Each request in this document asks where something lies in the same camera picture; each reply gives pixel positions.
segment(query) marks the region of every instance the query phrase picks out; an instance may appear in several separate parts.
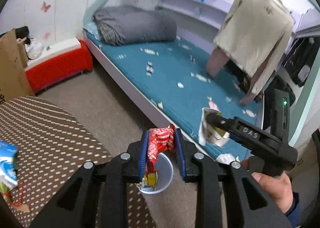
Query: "pillow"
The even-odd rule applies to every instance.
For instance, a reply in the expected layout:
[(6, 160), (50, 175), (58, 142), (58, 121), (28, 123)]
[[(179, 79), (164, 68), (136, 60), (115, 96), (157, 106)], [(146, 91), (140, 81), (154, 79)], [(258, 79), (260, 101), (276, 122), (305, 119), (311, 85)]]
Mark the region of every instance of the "pillow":
[(83, 29), (89, 32), (90, 34), (92, 34), (96, 40), (98, 41), (103, 40), (103, 36), (101, 36), (101, 33), (95, 22), (88, 23), (86, 26), (83, 27)]
[(176, 22), (162, 11), (131, 6), (103, 7), (93, 15), (104, 40), (114, 46), (174, 41)]

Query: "hand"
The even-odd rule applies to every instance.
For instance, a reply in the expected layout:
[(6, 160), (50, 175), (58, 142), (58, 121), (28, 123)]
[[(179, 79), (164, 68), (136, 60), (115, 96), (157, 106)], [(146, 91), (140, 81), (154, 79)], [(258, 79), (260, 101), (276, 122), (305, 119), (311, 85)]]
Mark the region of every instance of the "hand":
[[(248, 160), (241, 162), (246, 169), (248, 169), (248, 163)], [(293, 193), (290, 179), (286, 173), (282, 173), (279, 179), (257, 172), (252, 173), (252, 177), (270, 195), (283, 213), (290, 209), (293, 202)]]

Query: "plastic container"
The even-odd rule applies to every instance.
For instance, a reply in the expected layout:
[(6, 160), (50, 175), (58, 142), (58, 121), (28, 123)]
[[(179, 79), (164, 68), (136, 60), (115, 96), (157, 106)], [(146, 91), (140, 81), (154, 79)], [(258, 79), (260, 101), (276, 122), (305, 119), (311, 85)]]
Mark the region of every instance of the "plastic container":
[(139, 188), (142, 193), (145, 194), (158, 194), (164, 191), (173, 180), (173, 165), (170, 159), (163, 153), (158, 154), (157, 161), (155, 163), (155, 169), (157, 171), (157, 184), (155, 187)]

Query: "person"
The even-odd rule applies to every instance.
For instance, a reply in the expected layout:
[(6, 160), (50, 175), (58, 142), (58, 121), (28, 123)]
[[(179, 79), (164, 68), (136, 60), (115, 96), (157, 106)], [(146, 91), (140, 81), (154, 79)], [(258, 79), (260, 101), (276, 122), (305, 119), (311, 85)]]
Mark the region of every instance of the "person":
[[(249, 160), (243, 160), (241, 164), (248, 169)], [(282, 173), (280, 178), (274, 178), (254, 172), (252, 177), (275, 201), (276, 205), (287, 216), (292, 227), (296, 227), (299, 224), (299, 194), (292, 191), (288, 175)]]

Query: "cardboard box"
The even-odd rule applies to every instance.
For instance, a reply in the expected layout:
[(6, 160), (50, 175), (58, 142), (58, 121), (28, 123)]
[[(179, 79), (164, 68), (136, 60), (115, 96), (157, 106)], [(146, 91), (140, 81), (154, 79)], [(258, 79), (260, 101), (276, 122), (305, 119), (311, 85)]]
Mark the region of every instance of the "cardboard box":
[(29, 58), (26, 52), (26, 48), (24, 46), (24, 41), (18, 42), (18, 50), (19, 50), (21, 64), (23, 68), (26, 68), (28, 66)]
[(0, 104), (34, 95), (20, 59), (15, 31), (10, 31), (0, 38)]

